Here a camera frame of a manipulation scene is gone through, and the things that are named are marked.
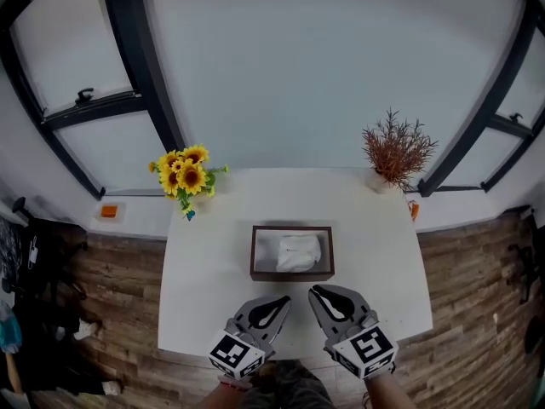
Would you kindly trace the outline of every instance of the potted plant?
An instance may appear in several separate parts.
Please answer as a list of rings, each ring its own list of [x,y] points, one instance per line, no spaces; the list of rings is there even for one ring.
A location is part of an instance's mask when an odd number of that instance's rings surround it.
[[[367,177],[367,186],[377,193],[389,189],[410,189],[410,177],[424,170],[437,142],[422,133],[423,124],[416,120],[399,122],[397,112],[386,111],[387,119],[376,127],[363,130],[364,152],[373,166]]]
[[[199,194],[210,198],[215,195],[215,175],[227,173],[227,165],[222,168],[207,168],[209,151],[203,145],[192,146],[182,152],[166,153],[158,162],[150,162],[151,173],[158,173],[159,183],[167,199],[178,200],[187,220],[195,215],[191,199]]]

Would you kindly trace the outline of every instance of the wooden box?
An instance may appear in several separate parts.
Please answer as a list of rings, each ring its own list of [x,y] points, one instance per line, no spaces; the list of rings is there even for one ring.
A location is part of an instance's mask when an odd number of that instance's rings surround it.
[[[284,236],[316,234],[322,256],[312,268],[301,273],[279,273],[278,244]],[[323,282],[335,275],[331,227],[254,226],[250,258],[250,276],[263,282]]]

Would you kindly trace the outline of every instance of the flower vase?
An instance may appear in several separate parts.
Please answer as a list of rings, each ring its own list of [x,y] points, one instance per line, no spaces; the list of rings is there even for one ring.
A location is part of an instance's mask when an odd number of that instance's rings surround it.
[[[377,173],[375,169],[368,171],[365,177],[365,185],[377,194],[389,193],[398,188],[396,185],[388,182],[384,176]]]

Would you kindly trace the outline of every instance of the white cloth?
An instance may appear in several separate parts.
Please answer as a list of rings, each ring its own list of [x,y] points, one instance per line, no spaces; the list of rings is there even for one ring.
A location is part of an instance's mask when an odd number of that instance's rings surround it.
[[[308,271],[322,257],[316,235],[284,236],[278,248],[278,273]]]

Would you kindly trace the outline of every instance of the dried plant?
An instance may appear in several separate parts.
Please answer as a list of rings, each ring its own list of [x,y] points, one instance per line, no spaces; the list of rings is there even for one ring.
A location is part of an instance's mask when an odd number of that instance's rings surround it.
[[[400,123],[392,109],[386,111],[385,122],[378,121],[375,129],[363,130],[365,154],[384,179],[401,189],[410,188],[410,176],[424,169],[437,142],[422,133],[423,124],[416,120]]]

